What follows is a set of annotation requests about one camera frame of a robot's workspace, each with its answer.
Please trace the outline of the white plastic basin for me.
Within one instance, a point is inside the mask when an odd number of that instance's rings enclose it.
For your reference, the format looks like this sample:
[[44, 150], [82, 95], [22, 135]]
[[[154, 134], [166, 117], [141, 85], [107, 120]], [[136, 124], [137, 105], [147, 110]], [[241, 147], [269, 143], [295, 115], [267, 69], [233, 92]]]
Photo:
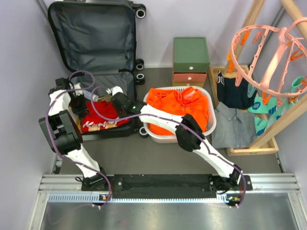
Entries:
[[[158, 89], [182, 91], [187, 87], [189, 87], [189, 86], [161, 87], [161, 88], [158, 88]], [[214, 114], [212, 99], [211, 99], [210, 94], [205, 89], [198, 87], [198, 86], [193, 86], [193, 87], [200, 90], [201, 93], [207, 97], [208, 102], [209, 102], [210, 118], [209, 118], [208, 123], [207, 123], [207, 131], [203, 132], [204, 136], [208, 136], [215, 130], [215, 127], [216, 127], [216, 117], [215, 117], [215, 114]], [[143, 99], [144, 102], [146, 102], [148, 94], [149, 94], [149, 92], [145, 95], [145, 97]]]

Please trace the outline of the orange garment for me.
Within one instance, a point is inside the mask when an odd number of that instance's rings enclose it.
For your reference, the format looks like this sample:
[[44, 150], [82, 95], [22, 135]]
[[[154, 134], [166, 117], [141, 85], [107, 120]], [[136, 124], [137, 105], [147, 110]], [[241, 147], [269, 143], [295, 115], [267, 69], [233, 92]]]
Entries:
[[192, 86], [182, 91], [151, 88], [146, 103], [173, 115], [185, 116], [190, 114], [197, 121], [202, 131], [207, 131], [207, 123], [210, 118], [209, 102], [200, 90]]

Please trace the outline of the black and white suitcase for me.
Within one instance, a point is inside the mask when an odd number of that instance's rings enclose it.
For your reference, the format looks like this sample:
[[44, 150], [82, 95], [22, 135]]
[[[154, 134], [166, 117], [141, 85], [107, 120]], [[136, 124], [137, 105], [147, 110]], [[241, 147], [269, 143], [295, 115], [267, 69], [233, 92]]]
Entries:
[[[122, 88], [132, 101], [145, 83], [144, 61], [136, 57], [136, 19], [146, 17], [144, 4], [131, 0], [59, 0], [50, 4], [48, 20], [70, 80], [100, 97]], [[101, 115], [90, 101], [95, 112]], [[139, 129], [137, 118], [120, 127], [82, 133], [85, 140], [127, 137]]]

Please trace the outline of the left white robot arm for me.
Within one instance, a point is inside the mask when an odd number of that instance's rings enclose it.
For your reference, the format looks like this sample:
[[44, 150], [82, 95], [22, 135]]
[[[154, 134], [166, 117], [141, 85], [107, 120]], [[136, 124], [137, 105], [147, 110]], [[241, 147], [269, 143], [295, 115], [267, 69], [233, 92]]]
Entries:
[[107, 188], [109, 179], [99, 163], [93, 160], [83, 146], [78, 128], [79, 118], [88, 111], [86, 98], [79, 84], [65, 78], [56, 79], [56, 87], [50, 89], [50, 110], [39, 119], [40, 128], [53, 152], [75, 162], [82, 171], [83, 179], [76, 178], [88, 189]]

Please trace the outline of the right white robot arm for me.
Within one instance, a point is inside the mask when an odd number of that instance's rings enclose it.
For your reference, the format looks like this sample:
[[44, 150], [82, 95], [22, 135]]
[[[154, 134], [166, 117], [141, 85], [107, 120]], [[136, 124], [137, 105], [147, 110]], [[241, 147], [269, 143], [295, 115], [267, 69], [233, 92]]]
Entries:
[[145, 102], [131, 101], [122, 92], [112, 94], [111, 102], [119, 112], [120, 118], [138, 117], [143, 123], [154, 124], [175, 134], [178, 145], [183, 150], [196, 153], [206, 160], [217, 171], [221, 181], [228, 189], [234, 190], [241, 183], [246, 186], [242, 170], [223, 157], [209, 143], [192, 115], [173, 115], [158, 110]]

